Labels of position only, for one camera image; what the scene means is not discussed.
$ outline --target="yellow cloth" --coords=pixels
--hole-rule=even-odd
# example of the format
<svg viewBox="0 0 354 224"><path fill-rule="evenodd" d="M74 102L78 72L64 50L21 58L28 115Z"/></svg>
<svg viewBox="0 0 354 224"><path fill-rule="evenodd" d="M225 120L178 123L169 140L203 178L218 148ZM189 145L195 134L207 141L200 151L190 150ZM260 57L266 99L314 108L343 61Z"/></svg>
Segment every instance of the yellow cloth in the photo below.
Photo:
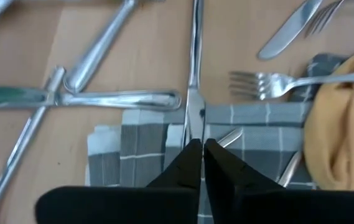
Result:
<svg viewBox="0 0 354 224"><path fill-rule="evenodd" d="M354 56L333 75L354 72ZM321 189L354 190L354 83L322 85L304 126L308 170Z"/></svg>

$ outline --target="folded napkin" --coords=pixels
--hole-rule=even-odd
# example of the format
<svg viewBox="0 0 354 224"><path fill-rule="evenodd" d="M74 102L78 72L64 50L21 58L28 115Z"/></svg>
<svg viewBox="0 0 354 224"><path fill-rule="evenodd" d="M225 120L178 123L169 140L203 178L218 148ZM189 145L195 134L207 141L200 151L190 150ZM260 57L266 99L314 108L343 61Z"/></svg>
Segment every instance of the folded napkin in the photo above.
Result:
<svg viewBox="0 0 354 224"><path fill-rule="evenodd" d="M317 55L304 76L330 75L343 59ZM318 86L297 88L288 103L207 105L205 137L219 139L234 128L243 127L242 138L227 150L278 181L292 155L302 150L302 127L317 90ZM183 108L168 113L126 110L122 126L97 126L88 137L86 184L146 186L181 151L184 115ZM304 163L288 188L316 189ZM204 177L198 222L213 223Z"/></svg>
<svg viewBox="0 0 354 224"><path fill-rule="evenodd" d="M354 56L334 75L354 72ZM354 84L322 85L305 122L305 160L321 189L354 190Z"/></svg>

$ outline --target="wooden table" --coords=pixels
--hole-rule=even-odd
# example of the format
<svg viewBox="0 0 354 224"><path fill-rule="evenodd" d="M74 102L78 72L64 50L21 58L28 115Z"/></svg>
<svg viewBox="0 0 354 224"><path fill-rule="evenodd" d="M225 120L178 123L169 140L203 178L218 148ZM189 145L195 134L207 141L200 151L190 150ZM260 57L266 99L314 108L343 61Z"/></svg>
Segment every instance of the wooden table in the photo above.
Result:
<svg viewBox="0 0 354 224"><path fill-rule="evenodd" d="M231 103L228 71L300 75L319 52L354 53L354 4L320 35L300 36L279 57L256 59L261 46L302 1L205 0L202 93ZM117 8L108 3L20 3L0 18L0 85L43 85L54 65L70 68ZM88 91L175 88L185 95L189 73L192 0L138 9ZM97 124L120 124L121 110L50 110L0 209L0 223L34 223L34 204L61 185L82 185L86 137ZM31 111L0 111L0 171Z"/></svg>

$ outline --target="gray checkered napkin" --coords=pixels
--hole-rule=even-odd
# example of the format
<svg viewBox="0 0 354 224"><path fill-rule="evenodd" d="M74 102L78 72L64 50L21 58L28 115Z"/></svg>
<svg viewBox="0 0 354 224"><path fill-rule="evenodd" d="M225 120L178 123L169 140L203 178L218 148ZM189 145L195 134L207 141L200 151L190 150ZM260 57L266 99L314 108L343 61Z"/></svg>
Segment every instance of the gray checkered napkin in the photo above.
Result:
<svg viewBox="0 0 354 224"><path fill-rule="evenodd" d="M330 75L345 58L315 56L305 76ZM228 150L254 169L277 181L293 153L302 149L302 126L319 86L295 89L288 103L207 105L206 138L219 139L243 127L242 137ZM97 126L88 136L87 185L143 187L155 179L181 150L183 109L168 113L126 110L122 126ZM292 189L313 189L304 164ZM204 178L199 223L213 223Z"/></svg>

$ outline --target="light wood surface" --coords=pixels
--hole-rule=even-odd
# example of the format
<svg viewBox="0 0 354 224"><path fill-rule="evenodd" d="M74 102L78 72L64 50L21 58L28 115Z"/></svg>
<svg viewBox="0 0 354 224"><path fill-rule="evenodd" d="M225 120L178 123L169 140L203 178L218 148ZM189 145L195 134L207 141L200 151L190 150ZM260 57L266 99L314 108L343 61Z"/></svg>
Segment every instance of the light wood surface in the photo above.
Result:
<svg viewBox="0 0 354 224"><path fill-rule="evenodd" d="M354 3L320 35L300 35L262 62L256 54L302 1L205 0L202 93L210 103L236 102L230 70L298 76L320 52L354 53ZM0 85L40 87L55 65L70 68L117 4L20 3L0 18ZM192 0L140 7L127 23L88 91L174 88L185 96ZM34 223L34 204L61 185L83 185L86 137L97 124L120 124L121 110L50 110L25 154L0 209L0 223ZM0 172L31 111L0 111Z"/></svg>

